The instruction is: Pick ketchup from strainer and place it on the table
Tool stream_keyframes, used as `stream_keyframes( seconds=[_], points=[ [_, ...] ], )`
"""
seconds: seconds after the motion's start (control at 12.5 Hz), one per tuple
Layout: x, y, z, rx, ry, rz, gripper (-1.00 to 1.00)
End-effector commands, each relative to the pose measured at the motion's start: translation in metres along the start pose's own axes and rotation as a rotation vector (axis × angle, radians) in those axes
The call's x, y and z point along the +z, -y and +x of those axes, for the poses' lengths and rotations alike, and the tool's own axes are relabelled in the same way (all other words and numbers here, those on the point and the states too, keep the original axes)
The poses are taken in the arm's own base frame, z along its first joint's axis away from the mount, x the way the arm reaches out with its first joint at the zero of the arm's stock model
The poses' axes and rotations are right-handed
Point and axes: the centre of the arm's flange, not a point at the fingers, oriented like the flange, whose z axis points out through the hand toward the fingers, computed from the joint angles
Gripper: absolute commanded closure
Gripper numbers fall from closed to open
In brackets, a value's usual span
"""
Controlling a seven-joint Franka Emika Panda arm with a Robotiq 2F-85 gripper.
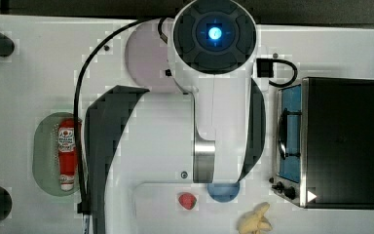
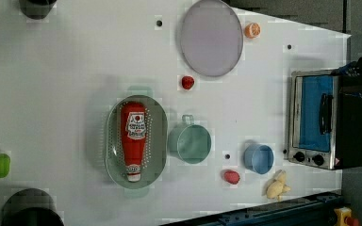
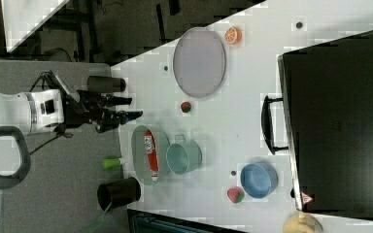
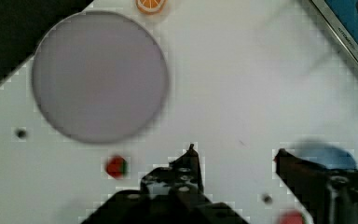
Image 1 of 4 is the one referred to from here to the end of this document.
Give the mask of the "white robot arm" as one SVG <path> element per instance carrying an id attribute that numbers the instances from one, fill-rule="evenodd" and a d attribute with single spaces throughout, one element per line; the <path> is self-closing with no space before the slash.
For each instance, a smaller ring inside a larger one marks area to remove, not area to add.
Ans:
<path id="1" fill-rule="evenodd" d="M 144 183 L 235 183 L 262 155 L 265 103 L 253 69 L 257 25 L 233 0 L 194 0 L 168 34 L 175 93 L 118 85 L 87 110 L 92 234 L 138 234 Z"/>

